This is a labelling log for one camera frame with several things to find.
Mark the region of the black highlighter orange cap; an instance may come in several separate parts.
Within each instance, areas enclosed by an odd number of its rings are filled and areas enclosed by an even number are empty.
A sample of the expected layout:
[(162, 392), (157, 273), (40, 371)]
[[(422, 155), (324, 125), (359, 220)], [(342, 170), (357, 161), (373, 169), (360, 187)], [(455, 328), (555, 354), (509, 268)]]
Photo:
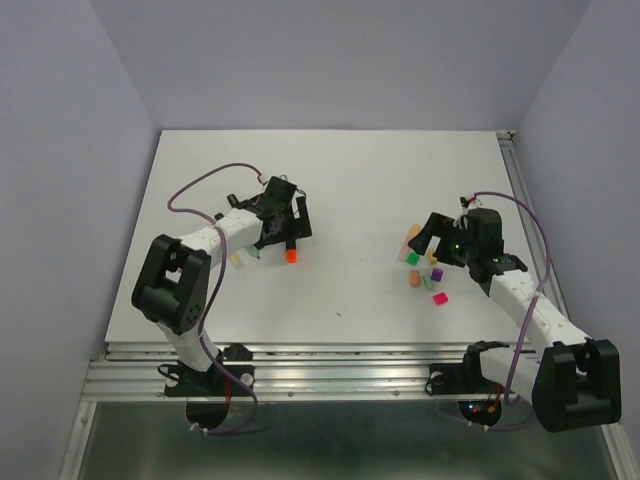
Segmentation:
[(297, 244), (296, 240), (288, 240), (285, 243), (286, 260), (289, 264), (295, 264), (297, 262)]

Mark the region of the pastel pink orange highlighter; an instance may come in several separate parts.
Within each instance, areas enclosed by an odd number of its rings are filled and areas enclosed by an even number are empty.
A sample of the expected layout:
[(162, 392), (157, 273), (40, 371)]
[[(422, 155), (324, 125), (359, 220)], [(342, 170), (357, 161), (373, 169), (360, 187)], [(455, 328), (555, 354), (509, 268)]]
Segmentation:
[(412, 253), (412, 249), (409, 247), (408, 243), (409, 243), (410, 240), (412, 240), (420, 232), (420, 230), (421, 230), (421, 226), (417, 225), (417, 224), (413, 224), (409, 228), (409, 230), (408, 230), (408, 232), (407, 232), (407, 234), (405, 236), (405, 239), (403, 240), (402, 247), (401, 247), (400, 252), (398, 254), (398, 257), (397, 257), (397, 259), (399, 261), (401, 261), (401, 262), (406, 262), (407, 261), (407, 258)]

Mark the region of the pastel yellow pen cap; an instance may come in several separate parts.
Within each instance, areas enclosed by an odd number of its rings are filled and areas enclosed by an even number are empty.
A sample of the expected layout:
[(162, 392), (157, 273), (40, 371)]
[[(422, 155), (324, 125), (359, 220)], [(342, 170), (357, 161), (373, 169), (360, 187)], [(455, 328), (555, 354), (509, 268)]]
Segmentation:
[(438, 260), (435, 255), (435, 250), (433, 248), (427, 249), (427, 257), (431, 265), (436, 265), (438, 263)]

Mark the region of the purple pen cap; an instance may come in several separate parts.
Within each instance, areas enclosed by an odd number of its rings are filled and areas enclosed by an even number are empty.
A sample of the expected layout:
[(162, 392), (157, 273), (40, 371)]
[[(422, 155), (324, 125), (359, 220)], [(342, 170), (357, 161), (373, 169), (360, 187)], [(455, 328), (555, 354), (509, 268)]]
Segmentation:
[(440, 268), (434, 268), (431, 272), (431, 279), (436, 282), (440, 282), (443, 277), (443, 270)]

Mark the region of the pastel green highlighter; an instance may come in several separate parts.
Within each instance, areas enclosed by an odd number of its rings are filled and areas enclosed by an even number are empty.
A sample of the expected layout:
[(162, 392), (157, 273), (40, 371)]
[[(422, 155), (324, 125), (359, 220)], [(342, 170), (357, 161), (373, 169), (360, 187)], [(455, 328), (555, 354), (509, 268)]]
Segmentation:
[(261, 255), (260, 255), (260, 250), (255, 247), (254, 245), (249, 245), (245, 248), (246, 252), (248, 255), (250, 255), (252, 258), (255, 259), (260, 259)]

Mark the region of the pastel orange pen cap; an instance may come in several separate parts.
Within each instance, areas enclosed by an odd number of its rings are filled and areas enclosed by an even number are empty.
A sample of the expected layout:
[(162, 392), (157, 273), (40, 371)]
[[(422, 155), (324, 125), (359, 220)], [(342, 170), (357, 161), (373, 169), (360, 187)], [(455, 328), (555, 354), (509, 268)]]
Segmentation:
[(419, 288), (422, 283), (420, 272), (417, 270), (410, 270), (408, 276), (409, 285), (413, 288)]

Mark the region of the pastel green pen cap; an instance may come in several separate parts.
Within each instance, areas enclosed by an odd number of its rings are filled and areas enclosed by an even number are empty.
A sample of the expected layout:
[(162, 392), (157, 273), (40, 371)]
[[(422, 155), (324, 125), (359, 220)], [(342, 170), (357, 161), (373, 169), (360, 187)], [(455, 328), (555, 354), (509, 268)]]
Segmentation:
[(425, 288), (427, 290), (433, 290), (434, 289), (433, 281), (431, 280), (430, 277), (428, 277), (426, 275), (423, 275), (422, 276), (422, 280), (423, 280), (424, 286), (425, 286)]

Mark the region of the pastel yellow highlighter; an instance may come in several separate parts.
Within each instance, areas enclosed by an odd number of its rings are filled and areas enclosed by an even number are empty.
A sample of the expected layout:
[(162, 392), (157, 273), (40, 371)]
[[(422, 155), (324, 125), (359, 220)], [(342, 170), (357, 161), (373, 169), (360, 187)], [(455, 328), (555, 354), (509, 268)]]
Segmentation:
[(244, 267), (244, 263), (242, 261), (242, 259), (237, 255), (237, 254), (233, 254), (230, 256), (230, 261), (232, 266), (236, 269), (236, 270), (240, 270)]

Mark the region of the black highlighter blue tip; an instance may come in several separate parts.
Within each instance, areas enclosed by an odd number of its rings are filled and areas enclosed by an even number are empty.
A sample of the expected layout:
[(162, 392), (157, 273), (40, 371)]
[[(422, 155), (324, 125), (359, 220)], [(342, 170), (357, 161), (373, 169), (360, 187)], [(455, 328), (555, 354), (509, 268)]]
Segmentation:
[(239, 203), (239, 200), (235, 194), (229, 194), (227, 196), (227, 201), (231, 207), (235, 207)]

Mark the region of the pink pen cap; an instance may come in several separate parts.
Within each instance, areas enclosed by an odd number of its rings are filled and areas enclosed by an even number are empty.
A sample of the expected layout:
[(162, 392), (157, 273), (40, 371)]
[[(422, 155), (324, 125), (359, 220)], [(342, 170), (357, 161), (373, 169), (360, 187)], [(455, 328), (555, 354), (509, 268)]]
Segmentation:
[(441, 292), (433, 295), (432, 300), (436, 306), (441, 306), (448, 302), (448, 296), (444, 292)]

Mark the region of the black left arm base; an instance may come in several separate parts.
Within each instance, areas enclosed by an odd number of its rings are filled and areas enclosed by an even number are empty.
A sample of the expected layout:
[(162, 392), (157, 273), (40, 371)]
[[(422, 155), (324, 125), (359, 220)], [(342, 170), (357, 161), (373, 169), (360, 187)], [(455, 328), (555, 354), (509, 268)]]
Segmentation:
[[(231, 344), (223, 349), (218, 362), (234, 377), (245, 374), (254, 376), (254, 354), (241, 344)], [(207, 372), (196, 372), (182, 362), (160, 364), (157, 372), (165, 379), (164, 395), (175, 398), (188, 397), (249, 397), (246, 384), (238, 385), (217, 367)]]

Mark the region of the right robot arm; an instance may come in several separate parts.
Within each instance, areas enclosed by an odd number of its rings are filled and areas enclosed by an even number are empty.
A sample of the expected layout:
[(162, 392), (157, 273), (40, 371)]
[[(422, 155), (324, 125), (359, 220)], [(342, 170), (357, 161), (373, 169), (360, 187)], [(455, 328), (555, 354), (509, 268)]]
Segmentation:
[(432, 213), (407, 245), (426, 254), (439, 241), (436, 259), (466, 268), (473, 281), (525, 329), (538, 358), (521, 358), (507, 343), (478, 341), (459, 363), (432, 363), (425, 390), (431, 396), (457, 395), (471, 423), (494, 426), (500, 405), (480, 406), (469, 396), (494, 386), (529, 403), (548, 432), (613, 424), (622, 416), (620, 357), (609, 340), (595, 340), (572, 324), (538, 291), (526, 265), (504, 250), (502, 219), (493, 209), (476, 208), (453, 219)]

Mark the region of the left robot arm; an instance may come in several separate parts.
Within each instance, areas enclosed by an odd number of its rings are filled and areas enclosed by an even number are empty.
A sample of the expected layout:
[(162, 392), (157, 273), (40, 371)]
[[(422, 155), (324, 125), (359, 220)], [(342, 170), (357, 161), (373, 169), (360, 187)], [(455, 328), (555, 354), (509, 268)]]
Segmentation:
[(150, 244), (136, 280), (131, 303), (158, 326), (186, 366), (188, 382), (199, 393), (215, 392), (223, 371), (215, 364), (219, 349), (204, 331), (209, 309), (210, 271), (226, 270), (239, 250), (260, 251), (283, 244), (288, 251), (312, 236), (306, 194), (281, 177), (248, 199), (228, 196), (230, 210), (206, 216), (208, 226), (173, 238), (157, 236)]

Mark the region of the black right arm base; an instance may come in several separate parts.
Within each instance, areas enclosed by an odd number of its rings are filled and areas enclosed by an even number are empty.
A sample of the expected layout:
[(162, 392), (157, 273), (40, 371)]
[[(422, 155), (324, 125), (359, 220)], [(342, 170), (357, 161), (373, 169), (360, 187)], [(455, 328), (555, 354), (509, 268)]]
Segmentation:
[(425, 392), (431, 396), (487, 396), (495, 393), (498, 385), (506, 385), (506, 378), (490, 380), (479, 373), (469, 373), (462, 363), (431, 363), (428, 367)]

